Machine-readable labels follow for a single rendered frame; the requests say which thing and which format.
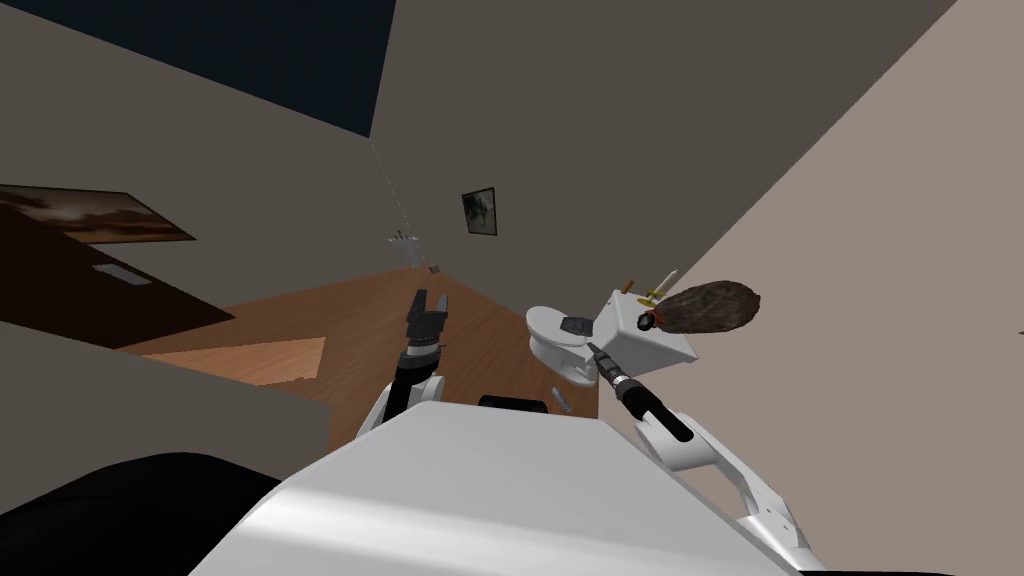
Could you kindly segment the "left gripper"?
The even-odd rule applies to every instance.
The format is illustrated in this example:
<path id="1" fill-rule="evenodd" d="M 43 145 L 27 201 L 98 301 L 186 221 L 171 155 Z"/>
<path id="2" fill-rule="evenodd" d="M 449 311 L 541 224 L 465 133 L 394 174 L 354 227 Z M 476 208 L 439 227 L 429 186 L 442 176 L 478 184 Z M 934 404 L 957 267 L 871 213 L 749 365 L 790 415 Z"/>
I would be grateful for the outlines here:
<path id="1" fill-rule="evenodd" d="M 426 290 L 418 289 L 406 318 L 408 345 L 424 347 L 439 341 L 449 314 L 449 295 L 442 294 L 433 311 L 426 310 Z"/>

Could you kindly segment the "white toilet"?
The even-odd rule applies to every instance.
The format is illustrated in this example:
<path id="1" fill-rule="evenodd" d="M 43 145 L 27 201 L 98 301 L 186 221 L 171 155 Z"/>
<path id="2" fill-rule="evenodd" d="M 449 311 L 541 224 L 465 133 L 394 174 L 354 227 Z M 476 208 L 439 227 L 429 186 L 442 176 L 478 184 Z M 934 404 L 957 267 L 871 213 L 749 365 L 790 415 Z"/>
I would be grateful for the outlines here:
<path id="1" fill-rule="evenodd" d="M 637 299 L 635 294 L 612 292 L 599 314 L 589 318 L 594 320 L 592 337 L 560 330 L 560 321 L 567 315 L 555 308 L 529 308 L 526 323 L 534 356 L 566 381 L 582 387 L 593 386 L 599 376 L 592 346 L 608 354 L 629 375 L 696 361 L 698 356 L 684 336 L 637 328 L 638 316 L 647 311 Z"/>

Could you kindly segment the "white and yellow stick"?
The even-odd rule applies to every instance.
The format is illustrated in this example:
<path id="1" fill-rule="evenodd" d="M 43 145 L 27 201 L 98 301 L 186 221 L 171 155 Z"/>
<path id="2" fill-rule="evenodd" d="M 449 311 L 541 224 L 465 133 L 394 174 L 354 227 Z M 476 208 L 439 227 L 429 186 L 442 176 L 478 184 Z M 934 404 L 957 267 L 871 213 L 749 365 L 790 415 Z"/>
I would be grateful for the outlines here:
<path id="1" fill-rule="evenodd" d="M 648 290 L 646 295 L 639 297 L 637 301 L 643 306 L 654 307 L 666 296 L 667 291 L 675 285 L 678 278 L 679 271 L 672 271 L 656 288 Z"/>

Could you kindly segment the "brown oval brush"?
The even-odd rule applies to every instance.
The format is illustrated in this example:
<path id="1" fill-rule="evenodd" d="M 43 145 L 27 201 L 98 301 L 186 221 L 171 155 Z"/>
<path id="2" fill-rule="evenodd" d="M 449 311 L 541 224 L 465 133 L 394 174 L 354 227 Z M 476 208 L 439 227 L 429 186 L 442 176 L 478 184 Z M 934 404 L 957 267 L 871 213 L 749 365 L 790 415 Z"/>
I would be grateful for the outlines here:
<path id="1" fill-rule="evenodd" d="M 761 296 L 742 283 L 719 280 L 687 288 L 640 314 L 637 328 L 668 334 L 724 333 L 757 316 Z"/>

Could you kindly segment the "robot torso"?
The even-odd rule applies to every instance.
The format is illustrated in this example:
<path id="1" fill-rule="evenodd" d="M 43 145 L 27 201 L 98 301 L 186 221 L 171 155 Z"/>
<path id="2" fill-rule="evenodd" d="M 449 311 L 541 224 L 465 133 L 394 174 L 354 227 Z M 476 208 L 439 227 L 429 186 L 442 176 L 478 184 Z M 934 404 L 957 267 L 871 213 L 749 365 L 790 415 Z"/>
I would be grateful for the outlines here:
<path id="1" fill-rule="evenodd" d="M 607 423 L 419 404 L 293 475 L 190 576 L 800 576 Z"/>

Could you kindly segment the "dark framed wall picture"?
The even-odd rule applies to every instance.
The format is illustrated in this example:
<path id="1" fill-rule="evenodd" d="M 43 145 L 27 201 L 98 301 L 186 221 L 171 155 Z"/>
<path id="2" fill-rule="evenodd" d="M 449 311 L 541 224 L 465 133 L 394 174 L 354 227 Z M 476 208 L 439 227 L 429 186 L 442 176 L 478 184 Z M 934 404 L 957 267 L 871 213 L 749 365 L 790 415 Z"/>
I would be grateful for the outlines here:
<path id="1" fill-rule="evenodd" d="M 497 236 L 494 187 L 462 194 L 461 201 L 470 234 Z"/>

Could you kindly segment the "brown sunset wall picture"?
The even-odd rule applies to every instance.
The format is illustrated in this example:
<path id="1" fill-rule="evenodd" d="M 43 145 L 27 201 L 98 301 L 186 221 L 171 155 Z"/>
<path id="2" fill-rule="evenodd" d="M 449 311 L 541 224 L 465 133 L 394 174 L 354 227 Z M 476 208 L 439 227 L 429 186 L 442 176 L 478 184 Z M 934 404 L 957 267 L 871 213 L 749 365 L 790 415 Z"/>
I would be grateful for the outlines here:
<path id="1" fill-rule="evenodd" d="M 191 235 L 122 192 L 0 186 L 0 204 L 85 244 L 194 240 Z"/>

